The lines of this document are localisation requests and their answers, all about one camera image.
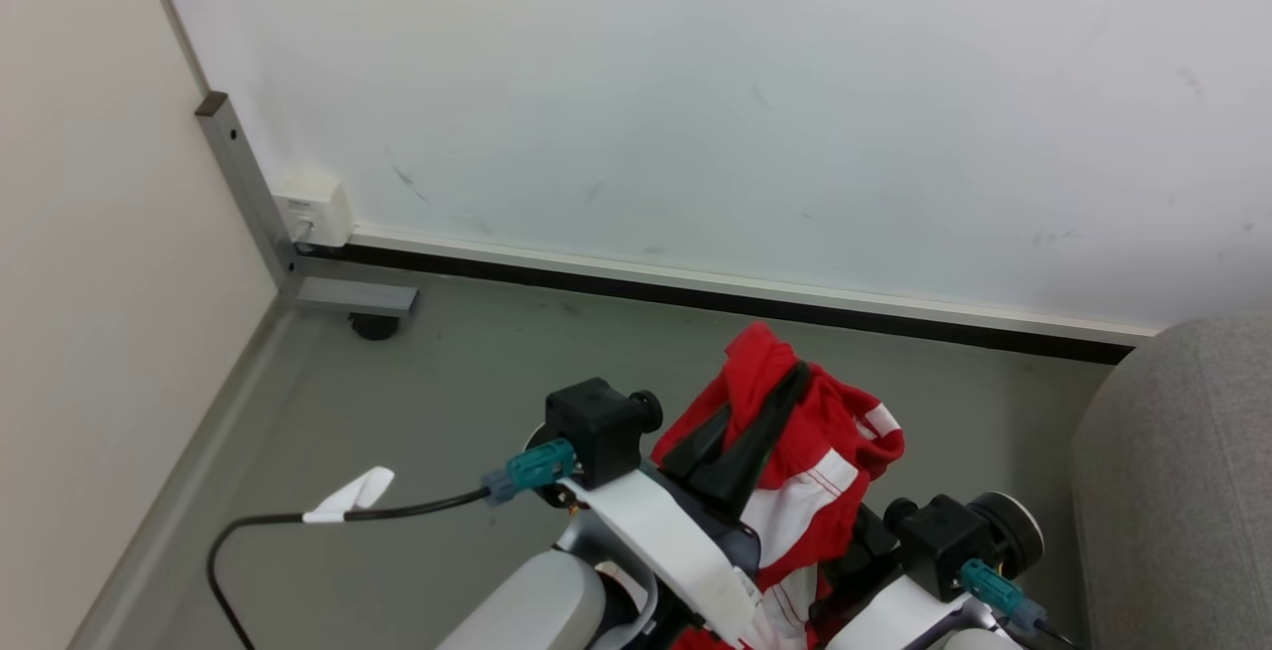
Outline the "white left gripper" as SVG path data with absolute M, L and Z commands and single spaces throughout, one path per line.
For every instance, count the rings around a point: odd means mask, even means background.
M 659 460 L 668 477 L 686 481 L 705 505 L 722 516 L 740 518 L 776 450 L 789 418 L 806 396 L 812 370 L 804 363 L 759 403 L 756 418 L 722 449 L 731 406 L 720 406 Z M 730 647 L 744 647 L 759 594 L 749 577 L 709 537 L 672 492 L 642 469 L 586 490 L 560 480 L 613 536 L 614 564 L 627 564 L 632 577 L 658 577 L 706 627 Z

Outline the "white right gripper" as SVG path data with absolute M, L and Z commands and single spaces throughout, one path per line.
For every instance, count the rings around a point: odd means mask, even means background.
M 845 555 L 820 565 L 831 586 L 810 605 L 817 649 L 927 649 L 955 626 L 971 597 L 941 600 L 904 574 L 881 518 L 860 509 Z

